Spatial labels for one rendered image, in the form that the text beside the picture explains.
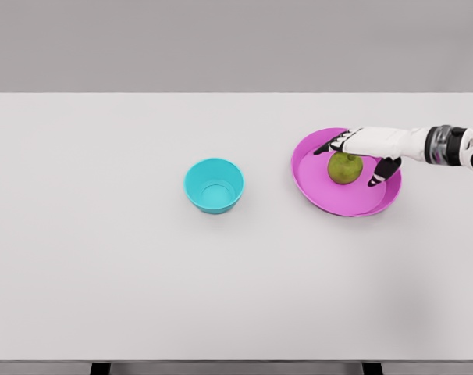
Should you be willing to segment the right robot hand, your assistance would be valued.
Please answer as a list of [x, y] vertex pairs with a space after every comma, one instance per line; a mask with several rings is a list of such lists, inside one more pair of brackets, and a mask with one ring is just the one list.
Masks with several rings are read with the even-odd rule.
[[388, 127], [349, 129], [317, 148], [314, 154], [335, 151], [380, 158], [368, 182], [368, 186], [373, 188], [390, 179], [400, 168], [402, 164], [400, 143], [404, 134], [404, 130]]

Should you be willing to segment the green apple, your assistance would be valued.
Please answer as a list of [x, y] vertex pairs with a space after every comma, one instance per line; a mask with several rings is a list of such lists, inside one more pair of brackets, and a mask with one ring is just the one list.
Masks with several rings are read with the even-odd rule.
[[328, 162], [327, 172], [337, 184], [351, 184], [359, 178], [364, 169], [363, 159], [344, 152], [334, 153]]

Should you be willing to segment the pink plate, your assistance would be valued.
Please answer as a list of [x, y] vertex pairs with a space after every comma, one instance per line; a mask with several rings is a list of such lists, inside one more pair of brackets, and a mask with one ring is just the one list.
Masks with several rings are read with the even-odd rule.
[[387, 181], [369, 187], [378, 158], [364, 156], [361, 175], [351, 184], [337, 184], [328, 175], [331, 153], [313, 152], [331, 138], [344, 132], [343, 128], [324, 128], [304, 137], [293, 150], [291, 170], [295, 184], [312, 204], [339, 216], [370, 216], [388, 208], [400, 193], [402, 173], [396, 171]]

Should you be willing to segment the blue bowl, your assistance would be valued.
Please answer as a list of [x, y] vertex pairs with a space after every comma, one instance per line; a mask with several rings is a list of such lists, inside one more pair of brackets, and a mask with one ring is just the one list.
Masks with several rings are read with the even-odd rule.
[[239, 202], [245, 179], [233, 162], [209, 158], [192, 165], [185, 174], [183, 188], [193, 205], [203, 213], [216, 215], [231, 210]]

